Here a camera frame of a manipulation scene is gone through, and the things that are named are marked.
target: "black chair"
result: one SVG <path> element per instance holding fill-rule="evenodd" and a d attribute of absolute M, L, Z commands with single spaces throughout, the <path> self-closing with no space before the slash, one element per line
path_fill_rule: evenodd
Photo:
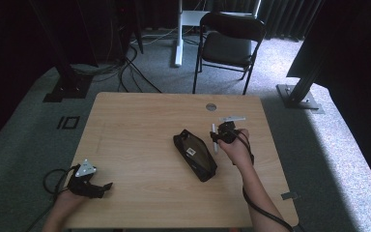
<path fill-rule="evenodd" d="M 204 40 L 204 32 L 210 30 Z M 246 93 L 257 51 L 266 34 L 264 22 L 252 15 L 207 13 L 200 20 L 200 43 L 198 45 L 192 93 L 195 94 L 197 74 L 202 66 L 216 67 L 246 73 L 243 95 Z"/>

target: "chair backrest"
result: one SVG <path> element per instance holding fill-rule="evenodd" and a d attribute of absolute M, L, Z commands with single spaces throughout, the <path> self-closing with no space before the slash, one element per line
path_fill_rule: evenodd
<path fill-rule="evenodd" d="M 200 20 L 200 28 L 204 26 L 208 26 L 227 37 L 246 39 L 257 43 L 261 43 L 266 34 L 264 22 L 253 16 L 207 13 Z"/>

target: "black pouch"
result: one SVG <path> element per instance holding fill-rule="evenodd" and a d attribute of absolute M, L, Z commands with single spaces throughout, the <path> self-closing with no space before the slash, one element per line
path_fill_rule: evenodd
<path fill-rule="evenodd" d="M 201 182 L 206 182 L 215 175 L 216 163 L 203 140 L 188 130 L 174 135 L 173 140 L 180 154 Z"/>

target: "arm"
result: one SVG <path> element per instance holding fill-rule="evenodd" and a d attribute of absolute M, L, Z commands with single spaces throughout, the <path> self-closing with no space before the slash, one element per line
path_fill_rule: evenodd
<path fill-rule="evenodd" d="M 44 223 L 42 232 L 60 232 L 68 218 L 88 197 L 66 190 L 58 196 Z"/>
<path fill-rule="evenodd" d="M 241 130 L 245 136 L 241 136 L 245 142 L 249 137 L 248 130 Z M 240 142 L 239 139 L 234 140 L 233 143 L 227 144 L 222 140 L 218 139 L 219 147 L 224 150 L 230 160 L 237 166 L 243 178 L 243 188 L 249 199 L 261 209 L 267 211 L 268 213 L 282 218 L 282 215 L 276 209 L 275 205 L 272 203 L 270 197 L 265 191 L 261 180 L 259 179 L 257 172 L 251 164 L 251 158 L 246 147 Z M 279 223 L 261 215 L 250 206 L 249 214 L 251 216 L 252 227 L 254 231 L 275 231 L 275 232 L 286 232 L 288 231 L 284 226 Z"/>

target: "gray carpet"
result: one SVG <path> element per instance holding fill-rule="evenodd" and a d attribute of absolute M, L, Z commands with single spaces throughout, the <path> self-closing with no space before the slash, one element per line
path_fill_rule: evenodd
<path fill-rule="evenodd" d="M 289 187 L 300 196 L 295 204 L 302 228 L 307 232 L 371 231 L 371 171 L 328 90 L 318 85 L 311 88 L 325 114 L 287 109 L 276 91 L 276 84 L 298 82 L 297 78 L 285 76 L 300 46 L 301 43 L 278 39 L 264 41 L 247 94 L 262 100 Z M 173 40 L 146 44 L 145 54 L 138 54 L 133 63 L 163 93 L 190 94 L 196 46 L 185 43 L 180 68 L 173 67 L 174 47 Z M 197 83 L 197 94 L 239 95 L 243 92 L 239 76 L 205 68 Z M 50 195 L 42 185 L 43 175 L 55 168 L 70 167 L 96 94 L 124 90 L 119 75 L 100 74 L 95 76 L 86 99 L 43 103 L 58 78 L 56 70 L 51 69 L 38 79 L 0 132 L 0 231 L 25 231 L 50 205 Z M 130 69 L 123 73 L 123 84 L 130 92 L 156 92 Z M 62 117 L 70 117 L 71 122 L 79 117 L 76 128 L 63 129 L 62 126 L 70 126 L 64 124 L 59 127 Z M 44 218 L 31 231 L 40 231 L 43 221 Z"/>

